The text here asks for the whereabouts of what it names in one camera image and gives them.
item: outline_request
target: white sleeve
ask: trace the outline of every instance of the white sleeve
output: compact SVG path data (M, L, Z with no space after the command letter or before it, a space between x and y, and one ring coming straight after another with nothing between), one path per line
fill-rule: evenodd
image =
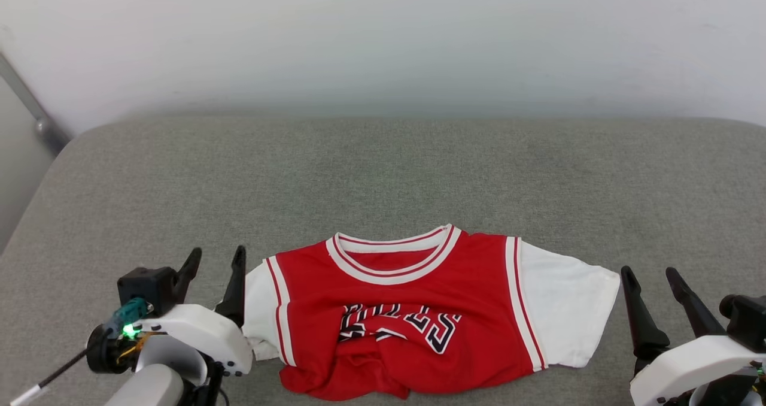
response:
M276 331L277 297L268 265L261 263L245 276L244 324L242 333L255 352L256 360L276 359L279 334Z
M585 367L601 341L620 276L521 239L515 243L514 256L529 329L542 354L541 367Z

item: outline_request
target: red stripe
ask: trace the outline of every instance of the red stripe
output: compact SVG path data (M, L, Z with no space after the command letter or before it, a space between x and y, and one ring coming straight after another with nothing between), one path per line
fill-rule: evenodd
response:
M282 349L282 358L287 362L287 355L285 355L285 344L282 340L282 324L279 323L279 308L282 307L282 296L279 294L279 285L276 283L276 276L274 275L274 269L271 268L271 261L266 259L266 264L269 266L271 272L271 280L274 282L274 290L276 291L276 332L279 335L279 348Z
M545 368L545 361L542 359L542 352L540 352L540 346L537 344L537 338L534 338L534 332L531 330L531 324L529 323L529 317L526 315L526 308L524 308L524 299L522 297L522 286L519 279L519 237L515 237L513 242L513 269L516 272L516 290L519 291L519 302L522 305L522 313L524 314L524 320L527 323L527 329L531 340L534 342L534 348L537 349L537 355L540 357L540 367Z
M437 229L436 231L433 231L431 234L428 234L427 236L424 236L424 237L408 238L408 239L403 239L403 240L392 241L390 243L380 243L380 242L375 242L375 241L356 240L356 239L347 238L347 237L340 237L340 239L342 239L343 241L350 242L350 243L369 244L371 246L397 246L397 245L400 245L400 244L415 243L417 241L426 240L427 238L433 237L433 236L435 236L437 234L441 234L442 231L443 231L443 229Z
M439 251L436 253L436 255L433 255L433 257L430 259L430 261L428 261L428 262L426 262L425 264L423 264L422 266L419 266L419 267L417 267L417 268L415 268L415 269L412 269L412 270L410 270L410 271L405 271L405 272L397 272L397 273L394 273L394 274L376 274L376 273L374 273L374 272L367 272L367 271L364 271L363 269L360 269L359 267L357 267L357 266L356 266L356 264L354 264L354 263L352 263L351 261L349 261L349 260L348 260L348 258L346 258L346 257L343 255L343 251L342 251L342 250L340 250L340 248L339 248L339 246L338 246L338 243L336 242L336 240L333 240L333 245L335 246L335 248L336 248L336 252L337 252L337 253L340 255L340 257L341 257L341 258L343 258L343 260L344 260L345 262L347 262L347 263L348 263L348 264L349 264L351 267L353 267L353 268L354 268L354 269L356 269L357 271L359 271L359 272L363 272L364 274L367 274L367 275L374 275L375 277L394 277L394 276L397 276L397 275L408 275L408 274L410 274L410 273L413 273L413 272L417 272L417 271L420 271L420 270L422 270L422 269L425 269L425 268L426 268L427 266L429 266L430 264L432 264L432 262L433 262L433 261L435 261L435 259L437 259L437 258L439 257L439 255L441 255L441 253L444 251L444 249L446 248L446 244L449 242L449 238L451 238L451 237L452 237L452 232L454 232L454 231L455 231L454 227L452 227L451 229L449 229L449 234L448 234L448 236L446 236L446 240L444 240L444 242L442 243L442 245L441 245L441 249L440 249L440 250L439 250Z

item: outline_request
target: white wall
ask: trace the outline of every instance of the white wall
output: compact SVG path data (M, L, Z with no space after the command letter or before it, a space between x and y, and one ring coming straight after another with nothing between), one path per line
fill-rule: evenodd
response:
M34 129L35 119L0 78L0 253L53 162Z
M764 0L0 0L0 46L75 134L186 111L766 125Z

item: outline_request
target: metal rod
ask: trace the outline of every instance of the metal rod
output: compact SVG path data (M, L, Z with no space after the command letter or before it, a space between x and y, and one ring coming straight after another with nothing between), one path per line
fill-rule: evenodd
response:
M16 73L16 70L8 63L2 53L0 53L0 77L5 79L11 90L16 93L22 104L35 118L35 130L40 139L54 155L58 155L72 138L45 113L38 100L35 99L35 95L30 92L27 84L24 84L22 78L19 77L19 74Z

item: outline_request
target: white stripe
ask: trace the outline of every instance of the white stripe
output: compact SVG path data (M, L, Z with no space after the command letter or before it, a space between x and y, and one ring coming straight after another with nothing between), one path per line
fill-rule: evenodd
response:
M524 311L522 310L521 297L519 296L519 289L516 288L516 272L513 264L514 245L515 237L506 238L506 273L508 275L508 287L511 291L511 306L513 308L513 315L515 316L516 327L519 328L519 333L522 335L522 340L526 346L529 360L531 360L531 367L533 367L533 371L540 371L542 370L540 356L537 355L537 348L534 346L533 337L531 337L531 333L527 327Z
M527 322L529 322L527 328L531 329L531 337L533 337L534 340L537 340L537 348L534 349L534 351L537 352L538 349L540 350L540 353L537 354L536 357L538 357L538 360L540 359L540 357L542 357L542 360L543 360L541 367L539 369L536 368L534 370L534 371L539 371L539 370L543 370L544 368L548 368L548 355L545 354L545 345L542 344L542 340L540 336L538 335L537 330L534 328L534 317L529 308L530 302L526 296L526 288L529 285L529 283L526 281L528 277L525 274L525 267L528 267L528 264L527 265L524 264L524 259L522 257L522 249L524 247L524 241L521 239L521 237L517 237L516 239L518 240L518 244L519 244L517 249L518 254L516 256L516 261L519 264L519 275L521 276L519 285L522 286L522 289L519 291L519 293L521 294L522 302L524 303L524 308L526 309L526 313L527 313Z
M361 238L356 238L356 237L347 236L345 234L340 234L340 232L336 234L336 237L339 240L344 241L344 243L342 243L344 248L354 253L405 252L405 251L414 251L414 250L426 250L426 249L432 249L433 247L437 247L438 245L441 244L442 241L444 241L444 234L435 234L435 232L449 231L449 227L451 226L452 225L449 225L449 224L439 226L438 228L435 228L435 229L432 229L431 231L426 232L426 234L421 234L419 236L414 236L414 237L407 237L401 240L388 240L388 241L364 240ZM354 240L361 243L354 243L347 240Z
M339 267L339 269L343 270L343 272L352 276L353 278L356 278L356 280L366 281L367 283L374 283L375 285L400 285L402 283L407 283L408 281L417 280L418 278L421 278L424 275L427 275L433 270L437 269L437 267L440 266L442 262L444 262L444 259L449 256L449 252L451 252L452 248L455 247L455 243L457 243L457 239L459 237L460 229L453 226L452 235L449 236L449 241L444 243L441 253L435 259L433 259L430 264L427 264L423 268L408 274L392 275L390 277L370 275L366 272L361 272L355 267L351 266L336 251L336 247L333 242L334 237L326 241L326 247L330 257L333 258L333 261L336 262L336 265Z
M404 340L407 340L407 336L403 335L402 333L395 332L392 329L378 329L377 332L385 332L388 333L388 335L381 335L380 337L376 338L375 341L383 340L384 338L389 338L392 335L395 335L396 337L404 338Z
M269 258L269 264L274 271L274 278L276 278L276 288L279 289L279 297L282 299L282 303L279 305L279 332L282 333L282 346L285 349L285 356L283 361L287 365L295 367L295 358L293 357L293 343L290 341L290 322L287 321L287 305L290 304L290 292L287 291L287 283L285 283L284 275L282 275L282 269L279 267L279 262L276 261L276 256Z

